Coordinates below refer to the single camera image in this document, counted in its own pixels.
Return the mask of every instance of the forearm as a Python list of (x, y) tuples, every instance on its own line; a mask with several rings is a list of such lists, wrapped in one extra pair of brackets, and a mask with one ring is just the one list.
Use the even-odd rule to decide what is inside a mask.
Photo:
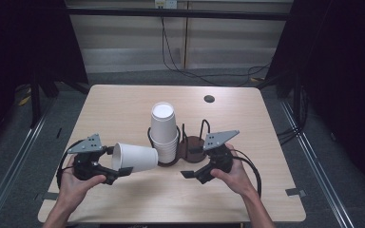
[(250, 217), (252, 227), (275, 227), (275, 224), (271, 220), (271, 217), (269, 217), (269, 214), (263, 206), (257, 191), (246, 191), (244, 194), (241, 194), (241, 197), (244, 200), (245, 207), (247, 208), (247, 213)]
[(65, 210), (64, 207), (61, 207), (58, 204), (52, 208), (49, 212), (46, 222), (44, 223), (43, 228), (50, 227), (66, 227), (67, 220), (69, 219), (70, 212)]

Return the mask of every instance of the wooden table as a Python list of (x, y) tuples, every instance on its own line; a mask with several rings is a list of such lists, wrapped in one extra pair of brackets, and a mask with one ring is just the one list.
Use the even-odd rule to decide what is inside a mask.
[[(215, 97), (214, 103), (204, 100)], [(130, 143), (150, 146), (147, 128), (157, 102), (171, 103), (177, 125), (185, 124), (188, 136), (199, 136), (202, 119), (211, 132), (239, 130), (229, 143), (244, 152), (258, 168), (262, 178), (262, 201), (273, 221), (303, 221), (305, 212), (299, 196), (288, 197), (285, 189), (295, 188), (264, 101), (255, 88), (209, 86), (95, 85), (68, 142), (71, 144), (99, 133), (103, 145)], [(202, 185), (185, 179), (180, 171), (198, 170), (208, 164), (179, 160), (170, 167), (133, 173), (99, 184), (71, 215), (71, 222), (92, 223), (186, 223), (246, 222), (244, 203), (221, 180)], [(100, 164), (111, 168), (111, 156)], [(251, 168), (248, 176), (257, 184)], [(56, 179), (49, 192), (58, 193)], [(44, 200), (38, 219), (45, 221), (54, 200)]]

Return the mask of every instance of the grey mounting plate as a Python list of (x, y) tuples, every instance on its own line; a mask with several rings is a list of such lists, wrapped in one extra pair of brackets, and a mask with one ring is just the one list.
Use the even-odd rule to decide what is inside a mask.
[(102, 142), (100, 141), (99, 134), (94, 134), (87, 139), (79, 142), (67, 152), (68, 154), (79, 154), (79, 153), (89, 153), (89, 152), (99, 152), (102, 150)]
[(240, 132), (238, 130), (209, 133), (206, 135), (205, 143), (203, 144), (203, 150), (210, 150), (219, 147), (229, 141), (231, 138), (237, 136), (239, 133)]

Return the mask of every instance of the person's right hand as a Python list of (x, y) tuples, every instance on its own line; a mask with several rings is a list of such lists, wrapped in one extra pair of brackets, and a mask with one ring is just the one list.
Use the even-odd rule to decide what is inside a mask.
[[(226, 143), (225, 145), (228, 149), (230, 149), (233, 156), (237, 156), (233, 145), (229, 143)], [(241, 196), (249, 191), (255, 191), (255, 188), (248, 178), (240, 160), (233, 159), (233, 166), (230, 173), (224, 173), (220, 169), (213, 169), (210, 174), (213, 177), (224, 181), (233, 192), (240, 194)]]

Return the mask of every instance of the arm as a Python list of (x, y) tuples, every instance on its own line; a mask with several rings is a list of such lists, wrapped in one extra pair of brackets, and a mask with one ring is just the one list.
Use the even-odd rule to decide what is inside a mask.
[[(70, 158), (67, 167), (73, 165), (74, 157), (75, 155)], [(89, 180), (79, 180), (73, 176), (73, 168), (64, 170), (58, 200), (49, 212), (43, 227), (66, 227), (70, 214), (83, 201), (87, 191), (105, 180), (104, 175), (95, 176)]]
[[(226, 146), (232, 150), (233, 156), (237, 156), (231, 144), (227, 143)], [(224, 181), (233, 192), (242, 197), (253, 227), (275, 227), (241, 161), (233, 160), (232, 170), (228, 174), (220, 169), (213, 169), (210, 174)]]

